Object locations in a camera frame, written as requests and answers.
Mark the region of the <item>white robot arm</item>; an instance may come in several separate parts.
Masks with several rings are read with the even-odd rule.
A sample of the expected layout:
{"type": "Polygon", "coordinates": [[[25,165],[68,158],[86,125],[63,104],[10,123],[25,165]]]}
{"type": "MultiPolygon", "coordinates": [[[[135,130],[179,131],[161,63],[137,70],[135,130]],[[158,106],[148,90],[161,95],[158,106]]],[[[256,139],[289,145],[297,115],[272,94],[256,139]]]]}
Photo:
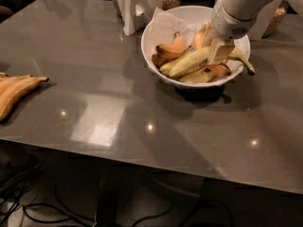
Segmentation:
{"type": "MultiPolygon", "coordinates": [[[[217,0],[212,9],[211,30],[205,42],[211,43],[209,64],[227,58],[236,39],[245,35],[259,41],[283,0],[217,0]]],[[[285,0],[303,16],[303,0],[285,0]]]]}

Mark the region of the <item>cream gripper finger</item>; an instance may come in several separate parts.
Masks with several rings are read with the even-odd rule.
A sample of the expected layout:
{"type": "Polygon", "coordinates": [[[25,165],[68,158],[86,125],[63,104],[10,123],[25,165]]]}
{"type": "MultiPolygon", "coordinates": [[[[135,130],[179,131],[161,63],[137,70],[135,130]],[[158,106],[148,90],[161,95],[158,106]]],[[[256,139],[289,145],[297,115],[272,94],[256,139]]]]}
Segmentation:
{"type": "Polygon", "coordinates": [[[235,45],[233,40],[224,40],[221,38],[213,39],[207,63],[213,65],[224,61],[234,48],[235,45]]]}
{"type": "Polygon", "coordinates": [[[213,25],[210,21],[208,21],[206,24],[204,35],[205,37],[202,43],[203,47],[210,46],[212,40],[219,37],[219,33],[213,28],[213,25]]]}

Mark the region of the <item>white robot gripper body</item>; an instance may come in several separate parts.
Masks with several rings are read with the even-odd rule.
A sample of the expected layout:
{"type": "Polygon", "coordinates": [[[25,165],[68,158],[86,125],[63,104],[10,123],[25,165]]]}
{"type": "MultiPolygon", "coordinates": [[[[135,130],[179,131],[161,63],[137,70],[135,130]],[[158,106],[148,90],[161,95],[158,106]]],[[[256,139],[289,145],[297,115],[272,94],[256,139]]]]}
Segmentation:
{"type": "Polygon", "coordinates": [[[211,14],[211,24],[216,33],[226,40],[245,36],[257,19],[240,20],[229,15],[223,7],[223,0],[217,0],[211,14]]]}

